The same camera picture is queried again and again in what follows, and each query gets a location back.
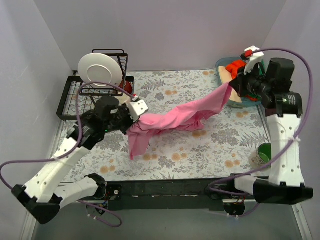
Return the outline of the clear blue plastic bin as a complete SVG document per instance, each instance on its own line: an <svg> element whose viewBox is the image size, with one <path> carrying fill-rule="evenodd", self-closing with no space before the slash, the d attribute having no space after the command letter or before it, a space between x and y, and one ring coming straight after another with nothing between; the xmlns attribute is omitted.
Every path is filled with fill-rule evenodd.
<svg viewBox="0 0 320 240"><path fill-rule="evenodd" d="M226 67L229 64L232 64L234 61L241 60L240 57L227 57L218 60L215 64L217 77L220 82L220 85L224 83L229 83L232 80L232 74L226 70ZM236 91L233 89L230 95L227 106L230 108L249 108L255 107L261 104L261 101L256 97L239 97Z"/></svg>

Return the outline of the floral green-inside mug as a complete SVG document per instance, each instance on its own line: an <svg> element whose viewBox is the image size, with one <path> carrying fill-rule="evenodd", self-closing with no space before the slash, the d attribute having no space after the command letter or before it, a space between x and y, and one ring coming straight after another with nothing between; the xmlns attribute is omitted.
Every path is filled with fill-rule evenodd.
<svg viewBox="0 0 320 240"><path fill-rule="evenodd" d="M272 147L270 143L263 143L249 156L249 164L253 169L264 166L272 159Z"/></svg>

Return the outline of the pink t shirt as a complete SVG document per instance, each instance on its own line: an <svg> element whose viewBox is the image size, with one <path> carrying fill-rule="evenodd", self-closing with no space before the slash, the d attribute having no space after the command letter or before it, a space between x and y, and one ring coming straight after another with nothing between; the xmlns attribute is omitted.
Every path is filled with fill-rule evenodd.
<svg viewBox="0 0 320 240"><path fill-rule="evenodd" d="M202 130L204 121L222 111L232 90L228 83L224 83L206 97L178 105L166 114L143 114L126 132L129 158L133 160L144 155L153 136L170 130Z"/></svg>

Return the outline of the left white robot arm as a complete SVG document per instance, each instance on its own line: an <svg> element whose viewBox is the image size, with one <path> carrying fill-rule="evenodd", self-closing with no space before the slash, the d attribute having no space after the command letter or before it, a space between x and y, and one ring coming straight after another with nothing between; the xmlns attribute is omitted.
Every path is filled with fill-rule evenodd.
<svg viewBox="0 0 320 240"><path fill-rule="evenodd" d="M80 159L104 140L107 133L125 133L138 120L132 107L132 103L138 100L134 96L120 104L115 97L102 97L94 109L77 117L77 122L68 131L50 162L27 183L12 188L11 193L38 223L49 223L63 207L75 201L87 197L95 200L107 198L106 180L96 173L69 185L60 186L60 183Z"/></svg>

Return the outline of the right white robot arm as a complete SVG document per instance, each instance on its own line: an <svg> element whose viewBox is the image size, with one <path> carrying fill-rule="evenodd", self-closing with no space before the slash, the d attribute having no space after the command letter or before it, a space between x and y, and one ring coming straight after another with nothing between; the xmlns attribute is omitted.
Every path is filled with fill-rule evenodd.
<svg viewBox="0 0 320 240"><path fill-rule="evenodd" d="M301 95L290 90L295 65L286 58L272 58L264 74L260 74L260 67L261 63L256 63L250 73L239 70L229 85L241 97L247 93L259 96L265 109L275 111L266 118L272 156L269 177L239 174L226 186L226 192L232 199L247 193L260 204L295 205L314 196L300 167L298 128L304 113Z"/></svg>

